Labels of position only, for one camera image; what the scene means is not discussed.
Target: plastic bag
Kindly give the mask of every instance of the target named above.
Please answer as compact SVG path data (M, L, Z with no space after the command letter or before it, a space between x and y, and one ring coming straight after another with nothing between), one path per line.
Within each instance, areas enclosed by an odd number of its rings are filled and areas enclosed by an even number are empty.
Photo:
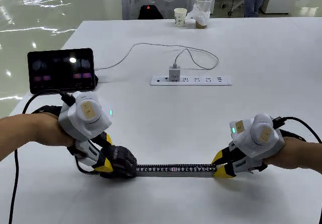
M190 18L195 19L201 26L207 26L210 18L210 11L204 12L194 4L192 11L187 14L187 19Z

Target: forearm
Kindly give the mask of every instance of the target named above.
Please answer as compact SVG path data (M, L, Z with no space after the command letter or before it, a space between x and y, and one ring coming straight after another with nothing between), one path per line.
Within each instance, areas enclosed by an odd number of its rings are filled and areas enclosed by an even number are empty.
M318 171L322 174L322 144L305 143L299 148L299 167Z
M37 114L0 119L0 161L27 142L37 139Z

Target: hand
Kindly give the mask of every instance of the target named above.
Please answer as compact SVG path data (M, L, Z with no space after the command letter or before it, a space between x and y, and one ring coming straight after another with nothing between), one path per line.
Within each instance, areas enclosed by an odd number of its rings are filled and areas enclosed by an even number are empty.
M294 137L285 137L285 146L274 156L264 159L267 165L275 165L284 169L296 169L301 167L302 148L306 142Z
M51 113L34 114L37 118L36 142L48 146L72 146L75 139L60 127L58 118Z

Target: power adapter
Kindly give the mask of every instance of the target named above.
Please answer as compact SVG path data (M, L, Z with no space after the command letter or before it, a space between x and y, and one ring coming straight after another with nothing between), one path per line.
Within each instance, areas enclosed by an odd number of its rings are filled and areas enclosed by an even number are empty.
M181 68L177 64L169 67L169 82L179 82L180 81L180 71Z

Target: power strip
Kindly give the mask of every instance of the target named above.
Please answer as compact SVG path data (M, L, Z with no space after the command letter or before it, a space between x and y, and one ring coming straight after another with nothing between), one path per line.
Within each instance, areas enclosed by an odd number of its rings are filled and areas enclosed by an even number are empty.
M229 77L181 76L179 82L170 82L168 76L154 76L151 86L231 86Z

